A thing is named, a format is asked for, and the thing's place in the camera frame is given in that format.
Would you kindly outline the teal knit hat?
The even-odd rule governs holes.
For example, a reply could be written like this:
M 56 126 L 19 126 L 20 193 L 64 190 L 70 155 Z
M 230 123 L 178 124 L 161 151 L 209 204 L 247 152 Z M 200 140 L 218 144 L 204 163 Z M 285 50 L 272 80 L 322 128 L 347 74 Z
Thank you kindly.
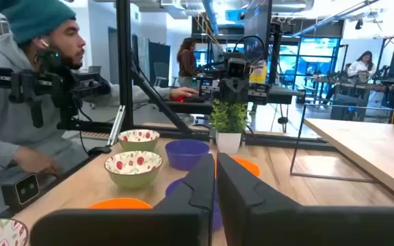
M 75 12 L 60 0 L 0 0 L 0 13 L 5 16 L 19 44 L 46 35 L 67 20 L 76 19 Z

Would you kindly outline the person's hand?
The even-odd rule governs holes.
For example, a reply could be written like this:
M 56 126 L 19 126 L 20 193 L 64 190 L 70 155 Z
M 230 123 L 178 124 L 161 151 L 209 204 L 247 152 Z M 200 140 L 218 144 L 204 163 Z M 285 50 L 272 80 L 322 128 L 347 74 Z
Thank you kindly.
M 54 163 L 53 159 L 41 152 L 30 148 L 20 147 L 13 158 L 14 162 L 26 172 L 59 174 L 60 167 Z
M 188 87 L 179 87 L 179 88 L 172 88 L 170 90 L 170 99 L 173 98 L 189 98 L 192 96 L 197 96 L 198 92 L 192 88 Z

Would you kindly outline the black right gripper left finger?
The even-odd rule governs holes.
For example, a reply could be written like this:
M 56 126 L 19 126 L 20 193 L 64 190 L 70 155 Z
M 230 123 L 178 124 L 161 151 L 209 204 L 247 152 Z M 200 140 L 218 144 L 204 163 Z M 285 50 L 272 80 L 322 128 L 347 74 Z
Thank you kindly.
M 215 161 L 205 154 L 152 209 L 67 209 L 39 219 L 30 246 L 210 246 Z

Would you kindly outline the green plant in white pot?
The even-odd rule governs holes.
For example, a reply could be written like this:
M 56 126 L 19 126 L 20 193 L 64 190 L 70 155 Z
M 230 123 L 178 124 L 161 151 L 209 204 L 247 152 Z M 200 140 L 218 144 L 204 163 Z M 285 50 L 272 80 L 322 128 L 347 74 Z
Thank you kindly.
M 234 154 L 239 150 L 247 125 L 247 107 L 242 103 L 213 101 L 211 112 L 218 152 Z

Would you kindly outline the orange plastic bowl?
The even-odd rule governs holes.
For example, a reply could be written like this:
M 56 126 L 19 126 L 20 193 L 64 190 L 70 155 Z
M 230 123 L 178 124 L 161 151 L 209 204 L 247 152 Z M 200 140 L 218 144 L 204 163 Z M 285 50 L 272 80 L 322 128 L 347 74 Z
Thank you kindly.
M 93 209 L 152 209 L 153 207 L 139 199 L 132 197 L 117 197 L 92 204 Z
M 232 159 L 235 160 L 238 164 L 248 170 L 250 173 L 254 174 L 256 177 L 261 175 L 261 170 L 259 167 L 248 159 L 243 159 L 238 156 L 232 156 Z

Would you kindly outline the black desk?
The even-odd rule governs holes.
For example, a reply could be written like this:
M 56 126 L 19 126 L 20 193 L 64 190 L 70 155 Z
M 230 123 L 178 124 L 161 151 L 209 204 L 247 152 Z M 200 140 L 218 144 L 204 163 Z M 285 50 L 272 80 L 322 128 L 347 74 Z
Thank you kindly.
M 164 100 L 158 91 L 151 85 L 149 85 L 148 88 L 144 88 L 144 90 L 148 94 L 150 101 L 155 103 L 165 114 L 175 112 L 210 115 L 212 112 L 213 100 L 207 100 L 199 96 L 197 99 L 188 98 L 184 102 L 174 102 L 171 100 Z M 302 96 L 302 93 L 296 90 L 272 85 L 266 104 L 290 105 L 292 98 L 295 96 Z

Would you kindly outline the wooden shelf with black legs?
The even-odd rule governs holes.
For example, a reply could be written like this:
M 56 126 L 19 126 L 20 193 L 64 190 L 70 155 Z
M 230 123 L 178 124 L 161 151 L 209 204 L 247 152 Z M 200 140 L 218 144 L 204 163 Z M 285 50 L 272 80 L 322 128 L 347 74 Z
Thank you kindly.
M 367 178 L 294 172 L 296 153 L 290 174 L 320 179 L 325 185 L 342 182 L 330 190 L 332 205 L 384 205 L 384 198 L 394 202 L 394 124 L 306 118 L 306 109 L 310 106 L 304 105 L 300 126 L 317 133 Z

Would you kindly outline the silver metal bar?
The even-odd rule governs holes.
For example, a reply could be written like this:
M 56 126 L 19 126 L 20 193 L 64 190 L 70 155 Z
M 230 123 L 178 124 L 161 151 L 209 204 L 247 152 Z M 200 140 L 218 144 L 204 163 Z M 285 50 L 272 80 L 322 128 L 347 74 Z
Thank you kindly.
M 124 120 L 125 112 L 126 112 L 126 106 L 120 105 L 111 132 L 109 134 L 109 138 L 107 140 L 108 146 L 113 146 L 118 141 L 118 136 L 119 133 L 121 132 L 121 127 L 122 127 L 122 122 Z

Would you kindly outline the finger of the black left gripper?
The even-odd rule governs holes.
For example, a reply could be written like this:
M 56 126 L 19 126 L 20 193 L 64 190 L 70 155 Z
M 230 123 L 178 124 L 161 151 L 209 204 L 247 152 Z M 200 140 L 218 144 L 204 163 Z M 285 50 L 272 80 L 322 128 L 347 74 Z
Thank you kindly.
M 234 101 L 233 80 L 222 79 L 219 82 L 220 88 L 220 101 L 224 103 L 232 103 Z
M 246 79 L 235 79 L 233 82 L 235 88 L 235 102 L 246 103 L 248 99 L 248 90 L 250 87 L 249 81 Z

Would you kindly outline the black monitor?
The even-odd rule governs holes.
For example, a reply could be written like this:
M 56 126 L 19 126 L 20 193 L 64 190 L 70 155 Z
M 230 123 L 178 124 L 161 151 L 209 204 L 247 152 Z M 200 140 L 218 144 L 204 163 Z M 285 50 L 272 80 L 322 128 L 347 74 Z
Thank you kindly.
M 244 13 L 244 35 L 258 36 L 265 53 L 270 42 L 272 4 L 272 0 L 250 0 Z

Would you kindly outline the black aluminium frame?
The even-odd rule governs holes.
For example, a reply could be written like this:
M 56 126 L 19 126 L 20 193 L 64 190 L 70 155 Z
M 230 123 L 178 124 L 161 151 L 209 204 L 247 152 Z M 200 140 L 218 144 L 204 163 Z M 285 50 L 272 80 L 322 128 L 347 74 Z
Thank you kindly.
M 131 52 L 130 44 L 130 3 L 127 0 L 118 0 L 118 79 L 120 84 L 120 105 L 126 106 L 124 120 L 122 122 L 121 130 L 130 130 L 135 128 L 133 125 L 133 103 L 130 97 L 133 95 L 130 92 L 133 82 L 136 82 L 144 88 L 151 85 L 142 72 L 137 69 L 135 58 Z M 190 129 L 184 121 L 182 121 L 175 112 L 167 113 L 167 118 L 176 126 L 173 128 L 166 128 L 160 126 L 151 126 L 150 130 L 159 131 L 162 137 L 173 139 L 194 139 L 203 141 L 212 141 L 215 136 L 211 131 L 193 130 Z M 88 131 L 94 133 L 105 133 L 112 129 L 112 123 L 103 122 L 85 122 L 71 120 L 64 124 L 58 124 L 57 127 L 64 130 L 72 131 Z M 321 150 L 321 151 L 335 151 L 336 148 L 331 146 L 324 140 L 314 140 L 299 137 L 283 137 L 278 135 L 263 135 L 247 133 L 242 137 L 241 143 L 252 146 L 269 146 L 278 148 L 293 148 L 304 150 Z

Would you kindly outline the blue plastic bowl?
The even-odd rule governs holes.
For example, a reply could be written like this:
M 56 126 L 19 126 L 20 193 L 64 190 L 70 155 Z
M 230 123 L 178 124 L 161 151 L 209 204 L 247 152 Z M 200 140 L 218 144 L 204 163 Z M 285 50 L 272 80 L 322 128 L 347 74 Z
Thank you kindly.
M 169 184 L 165 191 L 165 196 L 169 196 L 181 183 L 183 179 L 179 178 Z M 212 229 L 213 231 L 220 230 L 223 226 L 222 222 L 222 214 L 220 211 L 220 207 L 218 204 L 218 191 L 217 191 L 217 185 L 215 184 L 215 189 L 214 189 L 214 204 L 213 204 L 213 221 L 212 221 Z
M 193 139 L 177 139 L 165 146 L 170 167 L 189 171 L 197 165 L 201 157 L 210 151 L 203 141 Z

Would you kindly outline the yellow plastic container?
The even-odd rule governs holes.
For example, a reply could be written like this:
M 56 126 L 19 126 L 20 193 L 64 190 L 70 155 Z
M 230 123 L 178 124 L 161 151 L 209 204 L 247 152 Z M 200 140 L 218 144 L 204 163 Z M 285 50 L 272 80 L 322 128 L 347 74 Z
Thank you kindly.
M 267 61 L 261 60 L 251 66 L 250 83 L 265 83 L 267 77 Z

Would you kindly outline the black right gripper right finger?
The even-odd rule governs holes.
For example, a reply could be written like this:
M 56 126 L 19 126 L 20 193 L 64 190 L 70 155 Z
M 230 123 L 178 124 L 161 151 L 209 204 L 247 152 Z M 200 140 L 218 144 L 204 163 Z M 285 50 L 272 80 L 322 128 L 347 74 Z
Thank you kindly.
M 394 246 L 394 207 L 303 206 L 224 153 L 216 181 L 228 246 Z

